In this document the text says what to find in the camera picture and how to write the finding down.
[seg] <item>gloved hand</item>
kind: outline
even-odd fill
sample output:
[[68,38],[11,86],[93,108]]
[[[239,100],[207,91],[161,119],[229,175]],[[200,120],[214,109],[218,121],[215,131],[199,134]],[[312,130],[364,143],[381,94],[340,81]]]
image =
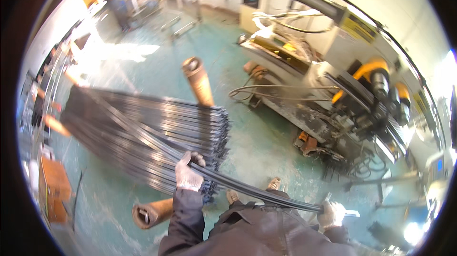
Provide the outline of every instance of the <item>gloved hand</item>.
[[174,167],[176,174],[176,187],[184,190],[198,191],[203,183],[203,177],[195,173],[188,166],[189,162],[197,163],[204,167],[206,165],[203,156],[197,152],[187,151]]
[[346,209],[339,202],[324,201],[323,214],[317,216],[319,224],[324,230],[332,227],[341,226]]

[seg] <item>dark jacket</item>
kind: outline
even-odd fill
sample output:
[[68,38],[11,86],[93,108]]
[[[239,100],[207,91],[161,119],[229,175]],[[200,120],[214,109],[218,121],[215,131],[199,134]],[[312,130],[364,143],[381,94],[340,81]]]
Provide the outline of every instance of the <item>dark jacket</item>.
[[203,202],[199,192],[176,190],[173,215],[159,247],[164,255],[356,255],[346,228],[324,234],[309,226],[296,210],[235,202],[203,241]]

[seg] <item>brown box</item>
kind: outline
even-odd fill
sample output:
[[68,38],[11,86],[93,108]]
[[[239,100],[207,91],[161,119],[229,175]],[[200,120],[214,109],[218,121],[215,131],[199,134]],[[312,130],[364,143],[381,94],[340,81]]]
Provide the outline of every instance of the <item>brown box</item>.
[[46,187],[48,188],[48,197],[68,201],[71,196],[71,186],[64,165],[42,156],[41,166]]
[[71,186],[62,163],[41,156],[39,176],[40,206],[49,222],[66,222],[67,211],[63,202],[70,199]]

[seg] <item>jacket sleeve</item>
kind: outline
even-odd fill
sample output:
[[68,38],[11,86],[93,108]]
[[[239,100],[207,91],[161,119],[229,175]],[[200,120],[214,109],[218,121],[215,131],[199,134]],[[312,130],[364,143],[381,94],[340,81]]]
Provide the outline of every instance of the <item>jacket sleeve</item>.
[[179,255],[203,242],[203,196],[200,192],[178,189],[173,195],[173,214],[159,246],[158,256]]
[[344,225],[325,230],[323,235],[327,236],[327,238],[333,243],[351,244],[349,232]]

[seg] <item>yellow warning label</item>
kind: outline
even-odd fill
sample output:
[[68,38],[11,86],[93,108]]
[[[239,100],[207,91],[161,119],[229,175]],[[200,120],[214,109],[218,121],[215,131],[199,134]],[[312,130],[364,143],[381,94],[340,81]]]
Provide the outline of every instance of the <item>yellow warning label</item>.
[[362,19],[358,18],[354,14],[350,13],[345,18],[341,29],[347,31],[352,37],[356,39],[363,39],[367,43],[371,44],[377,35],[376,28],[368,24]]
[[413,99],[415,102],[414,107],[416,108],[417,112],[419,114],[424,115],[424,113],[426,112],[426,109],[427,109],[426,103],[424,102],[424,99],[425,99],[424,93],[422,91],[420,91],[418,93],[414,93]]
[[296,49],[294,48],[294,46],[292,46],[291,44],[289,43],[285,43],[284,46],[283,46],[284,49],[290,51],[290,52],[294,52]]

